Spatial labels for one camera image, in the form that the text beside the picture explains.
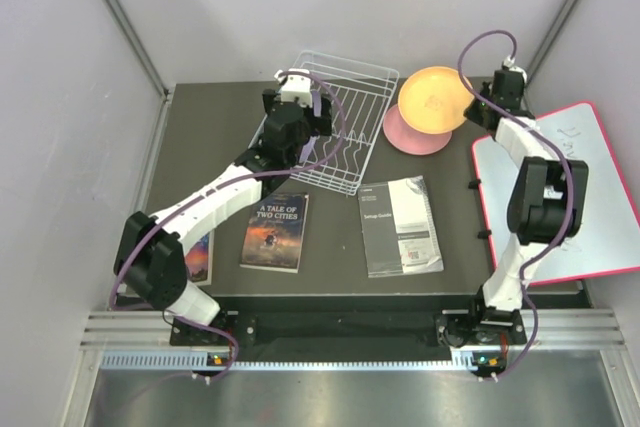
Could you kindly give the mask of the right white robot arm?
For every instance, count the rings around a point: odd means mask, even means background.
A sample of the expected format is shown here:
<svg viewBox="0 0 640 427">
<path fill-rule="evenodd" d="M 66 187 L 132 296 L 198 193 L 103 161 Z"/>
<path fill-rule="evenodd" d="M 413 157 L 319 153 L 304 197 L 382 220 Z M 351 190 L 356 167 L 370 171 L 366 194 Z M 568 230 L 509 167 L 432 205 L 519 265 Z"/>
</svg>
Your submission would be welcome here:
<svg viewBox="0 0 640 427">
<path fill-rule="evenodd" d="M 525 84 L 523 70 L 503 66 L 464 112 L 518 168 L 506 209 L 507 247 L 465 319 L 465 337 L 481 343 L 517 335 L 533 275 L 543 257 L 577 234 L 586 198 L 587 164 L 567 159 L 542 136 L 535 116 L 521 105 Z"/>
</svg>

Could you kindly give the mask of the pink plate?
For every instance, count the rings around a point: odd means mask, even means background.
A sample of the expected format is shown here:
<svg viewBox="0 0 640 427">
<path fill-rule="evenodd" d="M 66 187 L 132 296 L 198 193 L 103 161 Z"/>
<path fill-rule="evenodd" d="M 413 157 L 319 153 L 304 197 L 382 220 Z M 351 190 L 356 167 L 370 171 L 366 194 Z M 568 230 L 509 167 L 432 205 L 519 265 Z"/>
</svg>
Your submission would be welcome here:
<svg viewBox="0 0 640 427">
<path fill-rule="evenodd" d="M 385 114 L 383 132 L 393 147 L 401 152 L 424 156 L 442 150 L 451 140 L 452 133 L 426 134 L 411 128 L 400 115 L 397 105 Z"/>
</svg>

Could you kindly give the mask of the white wire dish rack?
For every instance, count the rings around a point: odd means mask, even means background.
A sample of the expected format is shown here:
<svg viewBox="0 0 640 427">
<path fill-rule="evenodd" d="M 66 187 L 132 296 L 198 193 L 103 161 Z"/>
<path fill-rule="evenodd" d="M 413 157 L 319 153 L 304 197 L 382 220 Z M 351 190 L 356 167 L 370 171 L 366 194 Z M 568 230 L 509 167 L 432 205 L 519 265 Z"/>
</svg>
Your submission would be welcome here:
<svg viewBox="0 0 640 427">
<path fill-rule="evenodd" d="M 399 81 L 399 72 L 313 51 L 301 52 L 277 86 L 262 91 L 265 116 L 238 162 L 270 194 L 285 179 L 353 196 Z"/>
</svg>

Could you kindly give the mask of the purple plate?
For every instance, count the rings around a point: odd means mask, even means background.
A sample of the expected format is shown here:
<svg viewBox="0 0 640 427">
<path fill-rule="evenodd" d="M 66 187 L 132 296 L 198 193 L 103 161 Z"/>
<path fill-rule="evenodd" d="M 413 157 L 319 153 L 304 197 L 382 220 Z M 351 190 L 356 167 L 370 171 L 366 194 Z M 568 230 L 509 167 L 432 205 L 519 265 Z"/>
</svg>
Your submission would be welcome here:
<svg viewBox="0 0 640 427">
<path fill-rule="evenodd" d="M 316 121 L 321 119 L 321 113 L 322 113 L 321 94 L 316 90 L 312 90 L 311 98 L 312 98 L 313 123 L 315 123 Z M 319 136 L 320 136 L 319 130 L 316 129 L 311 134 L 309 141 L 302 147 L 300 158 L 299 158 L 300 164 L 307 161 L 309 155 L 313 150 L 315 142 Z"/>
</svg>

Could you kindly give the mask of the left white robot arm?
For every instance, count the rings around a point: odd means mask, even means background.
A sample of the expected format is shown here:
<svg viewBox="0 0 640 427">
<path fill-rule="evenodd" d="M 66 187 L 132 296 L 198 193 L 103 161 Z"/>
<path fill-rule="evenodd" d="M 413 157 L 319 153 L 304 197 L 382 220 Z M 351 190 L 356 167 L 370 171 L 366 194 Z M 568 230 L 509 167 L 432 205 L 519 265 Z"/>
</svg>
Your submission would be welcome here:
<svg viewBox="0 0 640 427">
<path fill-rule="evenodd" d="M 190 280 L 186 254 L 229 217 L 304 172 L 302 161 L 315 139 L 330 136 L 333 117 L 343 113 L 333 94 L 311 88 L 266 89 L 263 103 L 266 117 L 257 142 L 182 201 L 151 215 L 131 214 L 114 262 L 117 285 L 133 290 L 145 306 L 192 325 L 209 344 L 224 337 L 227 321 L 219 303 Z"/>
</svg>

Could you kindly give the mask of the orange plate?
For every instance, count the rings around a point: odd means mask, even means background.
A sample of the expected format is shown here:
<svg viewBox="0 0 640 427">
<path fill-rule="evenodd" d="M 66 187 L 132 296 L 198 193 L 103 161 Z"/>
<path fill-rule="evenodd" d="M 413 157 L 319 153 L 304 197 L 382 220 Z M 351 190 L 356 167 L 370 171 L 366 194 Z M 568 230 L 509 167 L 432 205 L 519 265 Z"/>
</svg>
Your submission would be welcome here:
<svg viewBox="0 0 640 427">
<path fill-rule="evenodd" d="M 464 111 L 474 96 L 459 72 L 433 66 L 413 73 L 402 85 L 397 106 L 412 129 L 430 135 L 451 133 L 465 122 Z"/>
</svg>

